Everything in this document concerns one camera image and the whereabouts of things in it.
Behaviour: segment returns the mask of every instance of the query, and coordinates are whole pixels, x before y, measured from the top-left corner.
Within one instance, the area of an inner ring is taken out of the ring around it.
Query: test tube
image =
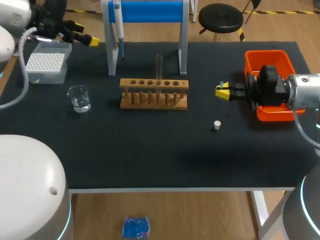
[[[155,56],[155,84],[159,86],[162,80],[162,54]],[[161,93],[161,90],[156,87],[156,93]]]

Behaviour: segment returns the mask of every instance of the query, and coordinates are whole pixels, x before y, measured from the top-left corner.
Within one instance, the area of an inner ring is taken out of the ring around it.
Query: white cable
[[[293,109],[292,112],[293,112],[293,117],[294,117],[295,124],[296,124],[299,132],[301,133],[302,137],[304,137],[304,139],[307,140],[309,143],[311,143],[313,146],[315,146],[316,148],[320,149],[320,144],[317,143],[316,141],[312,140],[310,137],[308,137],[308,135],[302,129],[302,126],[301,126],[301,124],[299,122],[296,110]]]
[[[0,110],[9,108],[9,107],[17,104],[25,97],[25,95],[28,92],[29,78],[28,78],[28,73],[26,70],[26,63],[25,63],[25,59],[24,59],[24,47],[25,47],[25,43],[26,43],[26,37],[32,33],[35,33],[36,31],[37,31],[36,27],[32,27],[32,28],[29,28],[28,30],[26,30],[24,32],[24,34],[22,34],[22,37],[20,38],[19,45],[18,45],[19,60],[20,60],[20,66],[21,66],[22,75],[23,75],[23,89],[22,89],[20,95],[16,97],[16,99],[0,105]]]

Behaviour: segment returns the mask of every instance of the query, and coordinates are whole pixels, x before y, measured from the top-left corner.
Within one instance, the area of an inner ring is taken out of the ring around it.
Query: black table
[[[36,47],[25,47],[28,58]],[[108,76],[104,44],[74,44],[62,85],[31,85],[18,105],[0,111],[0,134],[35,138],[60,158],[70,189],[293,188],[319,159],[293,122],[260,122],[246,102],[215,97],[220,81],[244,79],[245,52],[281,49],[298,74],[309,69],[295,42],[189,43],[187,76],[179,75],[177,43],[126,43],[125,61]],[[188,111],[120,109],[120,78],[154,78],[163,54],[163,79],[189,80]],[[66,94],[86,85],[91,109],[73,111]],[[17,64],[1,97],[22,89]],[[211,128],[221,121],[218,132]],[[314,136],[315,112],[300,117]]]

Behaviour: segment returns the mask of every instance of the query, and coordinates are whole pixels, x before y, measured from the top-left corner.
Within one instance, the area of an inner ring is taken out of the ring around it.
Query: glass beaker
[[[75,85],[69,88],[67,96],[71,99],[74,110],[77,113],[85,113],[90,110],[88,89],[84,85]]]

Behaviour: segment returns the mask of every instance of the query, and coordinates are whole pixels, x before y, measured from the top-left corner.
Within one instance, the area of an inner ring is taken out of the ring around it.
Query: orange plastic bin
[[[244,73],[259,75],[263,65],[274,65],[277,73],[286,80],[291,74],[295,74],[287,53],[283,50],[252,50],[245,53]],[[298,109],[298,115],[303,114],[305,110]],[[257,117],[263,122],[288,122],[294,120],[292,111],[283,103],[281,106],[259,106],[256,110]]]

